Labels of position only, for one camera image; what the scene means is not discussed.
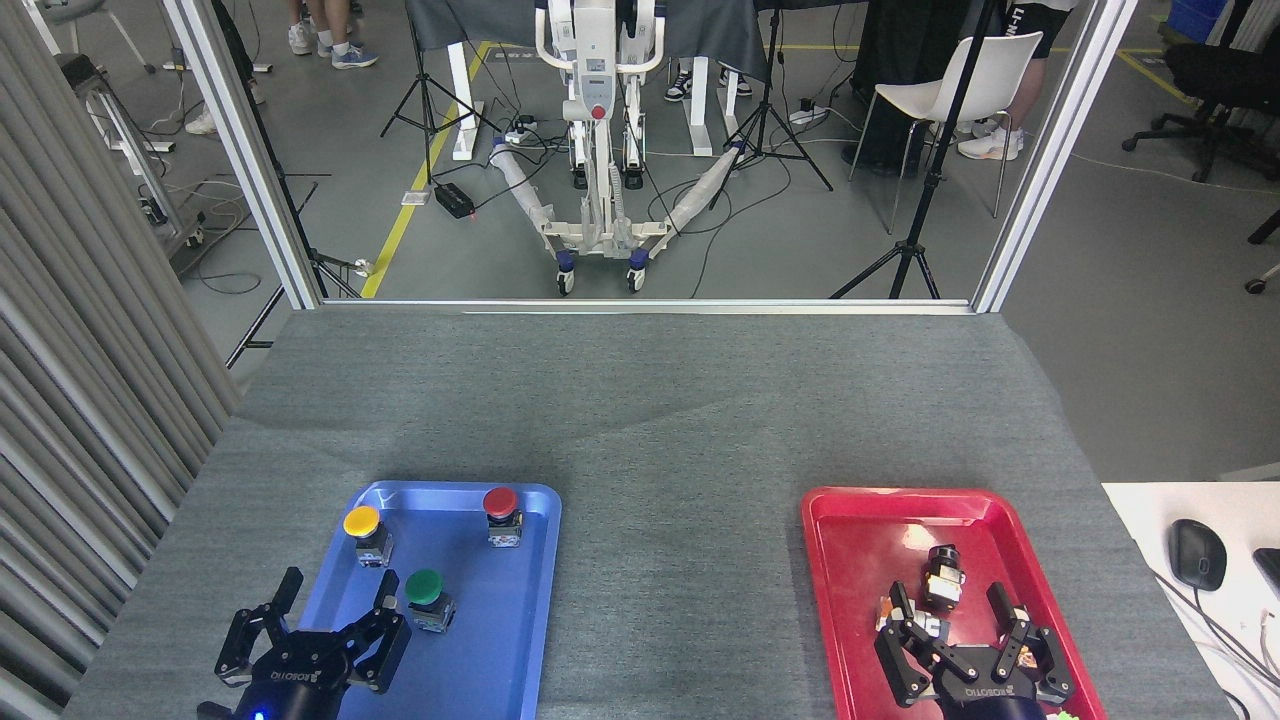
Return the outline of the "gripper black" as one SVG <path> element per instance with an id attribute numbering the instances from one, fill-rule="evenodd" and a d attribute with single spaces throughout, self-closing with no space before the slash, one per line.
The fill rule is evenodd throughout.
<path id="1" fill-rule="evenodd" d="M 1002 583 L 988 587 L 988 601 L 1004 647 L 989 674 L 973 683 L 965 683 L 966 661 L 916 620 L 902 583 L 890 587 L 888 600 L 891 611 L 877 633 L 876 652 L 897 706 L 936 700 L 943 719 L 1046 719 L 1041 702 L 1062 706 L 1075 693 L 1059 634 L 1034 624 Z M 1039 676 L 1018 667 L 1025 648 Z"/>
<path id="2" fill-rule="evenodd" d="M 337 633 L 291 633 L 285 616 L 303 578 L 287 568 L 268 602 L 233 615 L 214 671 L 228 687 L 250 682 L 237 719 L 335 719 L 349 684 L 375 694 L 390 689 L 413 629 L 397 609 L 396 570 L 383 573 L 372 607 Z M 273 647 L 252 665 L 262 630 Z"/>

